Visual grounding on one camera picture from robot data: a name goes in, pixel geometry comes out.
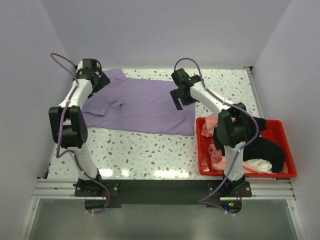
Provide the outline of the purple t shirt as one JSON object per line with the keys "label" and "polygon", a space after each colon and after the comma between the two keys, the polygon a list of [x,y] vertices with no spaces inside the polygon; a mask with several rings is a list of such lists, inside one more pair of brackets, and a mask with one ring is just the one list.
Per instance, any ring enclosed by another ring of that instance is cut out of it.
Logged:
{"label": "purple t shirt", "polygon": [[130,78],[120,68],[105,71],[110,84],[88,98],[82,115],[88,127],[193,136],[196,106],[177,110],[172,81]]}

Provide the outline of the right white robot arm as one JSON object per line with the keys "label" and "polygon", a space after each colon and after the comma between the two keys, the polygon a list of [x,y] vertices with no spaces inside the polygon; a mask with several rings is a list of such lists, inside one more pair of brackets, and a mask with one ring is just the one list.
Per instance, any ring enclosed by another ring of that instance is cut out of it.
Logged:
{"label": "right white robot arm", "polygon": [[217,115],[215,136],[216,142],[224,147],[225,169],[221,183],[209,196],[222,191],[227,196],[235,196],[246,182],[243,151],[258,137],[256,120],[247,112],[243,103],[225,99],[206,86],[201,75],[189,76],[180,68],[174,70],[171,77],[177,86],[177,89],[170,92],[177,110],[199,102]]}

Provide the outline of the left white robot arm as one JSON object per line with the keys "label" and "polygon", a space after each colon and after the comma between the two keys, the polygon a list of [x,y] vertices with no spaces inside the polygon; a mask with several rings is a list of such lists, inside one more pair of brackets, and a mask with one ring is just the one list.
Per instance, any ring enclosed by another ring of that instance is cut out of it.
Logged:
{"label": "left white robot arm", "polygon": [[88,147],[88,128],[82,113],[86,100],[110,84],[110,79],[102,70],[101,63],[92,58],[84,58],[74,64],[74,72],[68,70],[56,57],[72,63],[66,57],[51,53],[52,59],[72,77],[71,88],[65,99],[48,110],[53,141],[56,143],[56,158],[70,154],[78,170],[78,179],[88,181],[86,191],[99,196],[104,190],[99,169],[93,163]]}

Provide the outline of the pink t shirt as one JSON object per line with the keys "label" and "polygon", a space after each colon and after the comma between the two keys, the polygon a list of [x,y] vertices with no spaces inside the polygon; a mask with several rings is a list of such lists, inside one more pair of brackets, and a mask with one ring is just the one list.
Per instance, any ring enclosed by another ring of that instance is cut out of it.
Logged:
{"label": "pink t shirt", "polygon": [[[205,123],[201,129],[201,135],[204,137],[213,137],[214,129],[218,126],[218,117],[214,114],[211,114],[205,118]],[[213,173],[209,175],[213,176],[214,174],[222,174],[226,168],[226,158],[223,156],[222,150],[217,149],[215,146],[215,140],[211,140],[208,145],[208,155],[209,155],[209,165]],[[263,172],[254,164],[258,164],[258,159],[253,159],[253,163],[250,163],[251,160],[243,161],[243,168],[245,174],[262,174]]]}

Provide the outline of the black t shirt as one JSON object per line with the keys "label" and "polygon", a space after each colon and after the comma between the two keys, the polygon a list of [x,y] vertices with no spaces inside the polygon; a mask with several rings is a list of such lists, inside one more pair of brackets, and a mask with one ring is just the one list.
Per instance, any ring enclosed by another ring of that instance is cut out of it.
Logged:
{"label": "black t shirt", "polygon": [[[222,155],[225,157],[224,149],[222,146],[216,147],[222,150]],[[285,152],[276,143],[258,136],[250,145],[246,146],[243,150],[243,161],[252,159],[267,160],[272,164],[272,173],[287,173],[285,165]]]}

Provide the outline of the red plastic bin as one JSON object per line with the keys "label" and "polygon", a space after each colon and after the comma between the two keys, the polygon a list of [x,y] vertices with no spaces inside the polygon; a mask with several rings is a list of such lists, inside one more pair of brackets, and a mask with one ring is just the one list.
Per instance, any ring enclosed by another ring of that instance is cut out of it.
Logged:
{"label": "red plastic bin", "polygon": [[[225,157],[221,150],[216,150],[213,137],[202,135],[202,128],[206,123],[204,117],[196,120],[197,149],[198,149],[198,168],[202,175],[222,176],[225,170]],[[277,172],[262,172],[247,168],[243,164],[244,175],[249,178],[294,178],[297,175],[294,161],[290,152],[283,125],[279,120],[267,119],[265,129],[260,131],[260,136],[256,140],[264,139],[272,143],[275,149],[266,146],[267,153],[272,157],[268,161],[272,165],[272,170]]]}

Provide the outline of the white t shirt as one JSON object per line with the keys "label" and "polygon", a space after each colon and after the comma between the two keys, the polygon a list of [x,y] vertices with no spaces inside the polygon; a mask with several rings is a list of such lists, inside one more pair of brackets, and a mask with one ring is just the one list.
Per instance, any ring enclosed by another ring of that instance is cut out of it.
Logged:
{"label": "white t shirt", "polygon": [[272,164],[264,159],[250,159],[245,161],[251,168],[258,173],[272,174]]}

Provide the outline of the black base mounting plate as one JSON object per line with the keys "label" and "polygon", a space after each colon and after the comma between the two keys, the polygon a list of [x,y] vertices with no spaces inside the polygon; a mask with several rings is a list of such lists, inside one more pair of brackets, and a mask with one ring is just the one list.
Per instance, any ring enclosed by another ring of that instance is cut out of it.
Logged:
{"label": "black base mounting plate", "polygon": [[75,197],[85,198],[85,209],[121,208],[122,205],[194,205],[206,202],[226,210],[240,210],[242,198],[250,198],[249,182],[238,187],[220,180],[91,180],[73,184]]}

